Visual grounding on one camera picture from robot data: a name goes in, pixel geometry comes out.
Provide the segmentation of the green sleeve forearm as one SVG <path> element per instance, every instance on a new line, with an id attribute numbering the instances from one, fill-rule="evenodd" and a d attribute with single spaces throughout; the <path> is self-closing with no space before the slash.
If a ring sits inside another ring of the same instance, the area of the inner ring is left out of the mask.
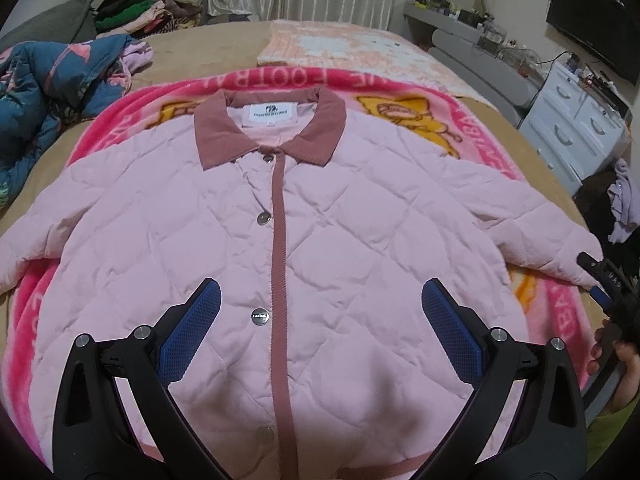
<path id="1" fill-rule="evenodd" d="M 602 457 L 608 447 L 622 431 L 626 421 L 636 408 L 636 396 L 626 408 L 616 413 L 599 415 L 587 430 L 587 468 L 590 469 Z"/>

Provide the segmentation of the person's right hand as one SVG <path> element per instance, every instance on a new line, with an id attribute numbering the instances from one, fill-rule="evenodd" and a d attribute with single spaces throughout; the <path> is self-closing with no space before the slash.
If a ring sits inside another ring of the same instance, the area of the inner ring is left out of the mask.
<path id="1" fill-rule="evenodd" d="M 588 420 L 612 415 L 626 408 L 639 392 L 639 351 L 626 341 L 622 330 L 609 320 L 594 334 L 587 365 L 589 375 L 582 392 Z"/>

